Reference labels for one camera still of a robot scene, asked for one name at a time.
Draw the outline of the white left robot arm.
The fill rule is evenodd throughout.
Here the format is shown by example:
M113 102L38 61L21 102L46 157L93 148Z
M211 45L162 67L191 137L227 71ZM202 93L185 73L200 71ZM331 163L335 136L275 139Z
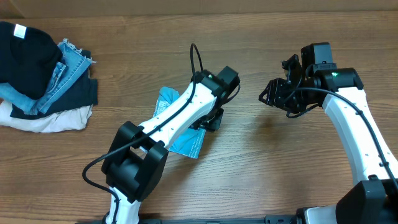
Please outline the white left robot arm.
M188 128L217 130L222 105L239 83L230 67L217 75L196 72L185 92L163 112L138 126L127 121L119 128L101 168L112 193L103 223L139 222L141 202L159 183L171 145Z

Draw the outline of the light blue printed t-shirt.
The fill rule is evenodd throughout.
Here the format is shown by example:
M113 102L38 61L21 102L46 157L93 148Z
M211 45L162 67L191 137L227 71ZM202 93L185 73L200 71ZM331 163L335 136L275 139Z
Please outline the light blue printed t-shirt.
M174 101L179 98L179 92L169 87L162 87L159 90L159 97L156 101L154 116L161 114ZM169 148L170 152L174 152L183 156L197 159L201 151L206 131L204 129L188 128L181 134Z

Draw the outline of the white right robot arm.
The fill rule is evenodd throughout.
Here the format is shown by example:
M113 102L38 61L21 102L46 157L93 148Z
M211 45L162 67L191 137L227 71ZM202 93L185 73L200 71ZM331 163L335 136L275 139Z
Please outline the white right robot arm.
M290 119L320 107L348 157L353 188L336 204L303 207L266 223L397 223L397 159L387 146L354 68L338 68L328 42L314 43L281 63L285 78L271 80L259 101Z

